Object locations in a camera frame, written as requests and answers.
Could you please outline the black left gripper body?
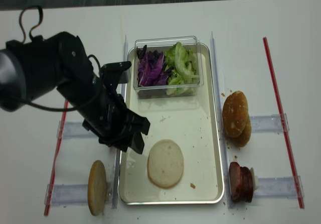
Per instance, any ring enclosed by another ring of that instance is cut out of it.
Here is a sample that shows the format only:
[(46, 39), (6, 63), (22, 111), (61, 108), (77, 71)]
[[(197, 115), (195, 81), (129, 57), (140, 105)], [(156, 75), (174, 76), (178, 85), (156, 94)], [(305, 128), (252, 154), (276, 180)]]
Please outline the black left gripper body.
[(93, 132), (98, 137), (98, 142), (109, 147), (117, 148), (117, 140), (121, 139), (122, 151), (128, 148), (129, 134), (141, 132), (147, 135), (150, 122), (127, 108), (122, 96), (113, 87), (105, 87), (101, 77), (96, 78), (95, 83), (83, 83), (75, 81), (76, 100), (79, 105), (91, 98), (95, 98), (90, 104), (79, 109), (84, 117), (82, 126)]

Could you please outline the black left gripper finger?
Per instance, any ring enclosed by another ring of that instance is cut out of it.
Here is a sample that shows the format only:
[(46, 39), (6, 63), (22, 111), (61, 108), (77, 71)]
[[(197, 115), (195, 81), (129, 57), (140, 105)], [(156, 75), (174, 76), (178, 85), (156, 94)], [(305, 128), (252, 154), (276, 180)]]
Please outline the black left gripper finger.
[(144, 150), (144, 140), (141, 132), (129, 134), (128, 148), (131, 148), (138, 154), (142, 154)]

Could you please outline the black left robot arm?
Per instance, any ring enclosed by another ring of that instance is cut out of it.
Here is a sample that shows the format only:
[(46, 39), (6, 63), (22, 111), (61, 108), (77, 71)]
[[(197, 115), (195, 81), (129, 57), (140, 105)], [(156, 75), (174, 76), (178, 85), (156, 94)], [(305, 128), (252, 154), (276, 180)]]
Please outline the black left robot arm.
[(129, 61), (93, 71), (80, 38), (67, 32), (30, 43), (8, 41), (1, 50), (1, 108), (14, 112), (56, 89), (84, 119), (83, 128), (101, 144), (141, 154), (150, 123), (131, 111), (116, 89)]

